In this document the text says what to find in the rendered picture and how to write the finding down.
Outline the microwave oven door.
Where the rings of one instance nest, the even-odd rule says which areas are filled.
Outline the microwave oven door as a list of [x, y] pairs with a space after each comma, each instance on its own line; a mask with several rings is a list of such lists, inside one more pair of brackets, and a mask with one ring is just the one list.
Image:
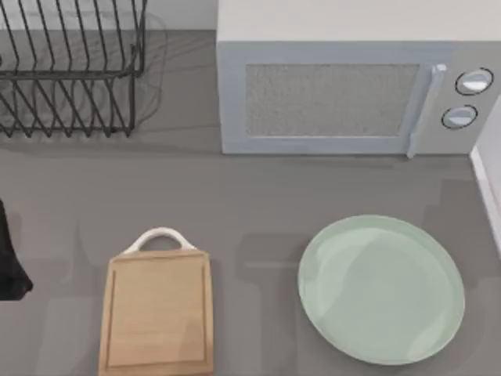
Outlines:
[[226, 154], [404, 154], [441, 61], [400, 42], [225, 42]]

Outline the wooden cutting board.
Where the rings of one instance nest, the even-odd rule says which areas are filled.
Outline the wooden cutting board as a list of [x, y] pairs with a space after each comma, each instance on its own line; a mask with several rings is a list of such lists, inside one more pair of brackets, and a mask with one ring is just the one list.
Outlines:
[[98, 376], [213, 376], [209, 254], [147, 230], [108, 264]]

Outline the pale green plate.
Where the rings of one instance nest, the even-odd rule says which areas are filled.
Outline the pale green plate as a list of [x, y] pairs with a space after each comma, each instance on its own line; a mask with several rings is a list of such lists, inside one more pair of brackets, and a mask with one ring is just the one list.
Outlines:
[[356, 215], [318, 232], [297, 270], [305, 315], [340, 352], [385, 366], [420, 362], [458, 333], [465, 288], [429, 233], [384, 215]]

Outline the pale microwave oven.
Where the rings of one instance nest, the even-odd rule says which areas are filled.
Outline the pale microwave oven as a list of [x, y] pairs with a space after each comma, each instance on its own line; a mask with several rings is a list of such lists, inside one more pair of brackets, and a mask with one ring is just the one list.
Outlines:
[[[400, 42], [429, 48], [447, 71], [416, 155], [470, 153], [501, 95], [501, 0], [218, 0], [216, 52], [225, 42]], [[457, 78], [481, 67], [494, 74], [492, 85], [476, 96], [460, 95]], [[448, 109], [466, 105], [478, 111], [471, 125], [442, 124]]]

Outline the small microwave knob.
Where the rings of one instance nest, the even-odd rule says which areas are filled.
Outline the small microwave knob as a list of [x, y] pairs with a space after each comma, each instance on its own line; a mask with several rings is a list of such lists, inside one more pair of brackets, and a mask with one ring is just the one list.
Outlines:
[[478, 111], [473, 106], [454, 107], [442, 115], [442, 124], [448, 129], [466, 128], [476, 120], [477, 116]]

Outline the white cabinet edge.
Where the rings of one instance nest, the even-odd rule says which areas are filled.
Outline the white cabinet edge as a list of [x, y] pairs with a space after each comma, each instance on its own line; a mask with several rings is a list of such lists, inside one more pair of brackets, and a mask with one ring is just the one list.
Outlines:
[[470, 160], [501, 258], [501, 95], [470, 153]]

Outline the large microwave knob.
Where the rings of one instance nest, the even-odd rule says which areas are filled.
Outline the large microwave knob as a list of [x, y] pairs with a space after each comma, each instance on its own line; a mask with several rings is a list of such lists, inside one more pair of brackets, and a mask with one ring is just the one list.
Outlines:
[[456, 80], [456, 91], [462, 96], [476, 96], [483, 93], [494, 82], [494, 74], [487, 68], [464, 72]]

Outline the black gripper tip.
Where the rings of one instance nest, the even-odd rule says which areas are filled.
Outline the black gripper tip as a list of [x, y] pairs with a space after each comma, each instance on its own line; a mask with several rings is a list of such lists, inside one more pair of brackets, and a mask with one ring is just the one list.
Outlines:
[[20, 301], [33, 287], [14, 251], [5, 207], [0, 199], [0, 302]]

